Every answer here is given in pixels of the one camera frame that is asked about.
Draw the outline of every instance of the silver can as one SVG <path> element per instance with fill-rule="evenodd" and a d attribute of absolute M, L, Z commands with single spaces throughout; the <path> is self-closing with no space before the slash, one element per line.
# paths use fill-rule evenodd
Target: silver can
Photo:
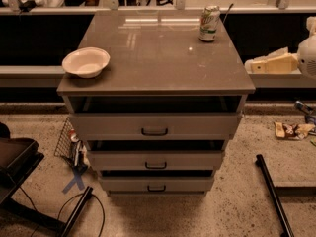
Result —
<path fill-rule="evenodd" d="M 203 41 L 215 41 L 217 24 L 219 21 L 219 6 L 208 5 L 200 17 L 199 38 Z"/>

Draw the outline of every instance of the black handle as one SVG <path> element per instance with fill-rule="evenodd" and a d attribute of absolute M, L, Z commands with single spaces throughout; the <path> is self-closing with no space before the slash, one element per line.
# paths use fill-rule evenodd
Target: black handle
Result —
<path fill-rule="evenodd" d="M 147 186 L 147 191 L 150 193 L 163 193 L 166 191 L 166 186 L 163 186 L 161 189 L 157 189 L 157 188 L 150 188 L 150 186 Z"/>
<path fill-rule="evenodd" d="M 151 165 L 150 166 L 150 164 L 148 164 L 148 162 L 145 162 L 145 167 L 148 170 L 163 170 L 163 169 L 167 168 L 167 162 L 164 162 L 162 166 L 157 166 L 157 165 L 155 165 L 155 166 Z"/>
<path fill-rule="evenodd" d="M 141 134 L 144 136 L 165 136 L 168 134 L 168 128 L 165 128 L 162 131 L 146 131 L 144 128 L 142 128 Z"/>

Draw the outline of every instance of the black metal stand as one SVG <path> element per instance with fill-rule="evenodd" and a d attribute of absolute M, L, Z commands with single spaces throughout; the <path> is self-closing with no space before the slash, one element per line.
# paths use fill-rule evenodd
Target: black metal stand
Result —
<path fill-rule="evenodd" d="M 291 230 L 290 224 L 287 220 L 286 214 L 284 212 L 283 206 L 279 200 L 279 197 L 314 197 L 316 196 L 315 187 L 275 187 L 270 173 L 268 171 L 267 165 L 265 163 L 264 157 L 261 154 L 257 156 L 256 164 L 261 168 L 264 175 L 267 188 L 269 190 L 271 199 L 273 200 L 276 213 L 280 224 L 283 228 L 282 237 L 294 237 Z"/>
<path fill-rule="evenodd" d="M 28 168 L 24 168 L 22 170 L 24 174 L 21 175 L 20 181 L 17 182 L 16 185 L 12 187 L 2 187 L 0 185 L 0 207 L 10 213 L 23 217 L 31 222 L 34 222 L 53 232 L 56 232 L 57 236 L 59 237 L 65 237 L 70 232 L 85 203 L 91 198 L 93 190 L 91 187 L 86 188 L 84 194 L 81 196 L 80 200 L 76 204 L 67 222 L 62 222 L 58 219 L 42 214 L 39 211 L 27 208 L 11 199 L 11 195 L 19 188 L 23 181 L 32 172 L 32 170 L 40 163 L 42 158 L 43 155 L 41 153 L 37 153 L 37 155 L 34 156 L 33 159 L 31 159 Z"/>

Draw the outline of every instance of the floor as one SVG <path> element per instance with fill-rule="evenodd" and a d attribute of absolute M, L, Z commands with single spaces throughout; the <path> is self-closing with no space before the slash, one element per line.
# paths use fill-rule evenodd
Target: floor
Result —
<path fill-rule="evenodd" d="M 229 142 L 214 185 L 205 196 L 112 196 L 108 197 L 89 169 L 83 175 L 85 186 L 102 202 L 107 237 L 193 237 L 193 236 L 280 236 L 281 226 L 256 155 L 263 154 L 276 184 L 314 185 L 316 148 L 308 136 L 301 141 L 279 140 L 274 121 L 304 123 L 303 114 L 293 104 L 247 104 L 235 137 Z M 12 137 L 29 137 L 39 143 L 45 156 L 22 185 L 37 210 L 57 217 L 62 206 L 80 191 L 63 189 L 73 174 L 55 150 L 67 119 L 62 104 L 0 104 L 0 120 Z M 20 191 L 16 201 L 32 207 Z M 68 203 L 60 214 L 65 221 L 78 199 Z M 316 230 L 316 199 L 287 197 L 281 200 L 295 236 L 312 237 Z M 102 210 L 91 198 L 69 236 L 98 236 Z M 43 227 L 0 210 L 0 236 L 54 236 Z"/>

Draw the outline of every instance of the cabinet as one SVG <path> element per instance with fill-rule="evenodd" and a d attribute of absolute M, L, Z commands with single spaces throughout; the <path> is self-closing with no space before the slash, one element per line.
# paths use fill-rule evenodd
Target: cabinet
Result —
<path fill-rule="evenodd" d="M 198 17 L 97 13 L 81 47 L 105 49 L 110 64 L 94 79 L 61 80 L 57 92 L 108 195 L 211 189 L 255 88 L 222 24 L 215 42 L 202 42 Z M 165 26 L 166 18 L 195 23 Z"/>

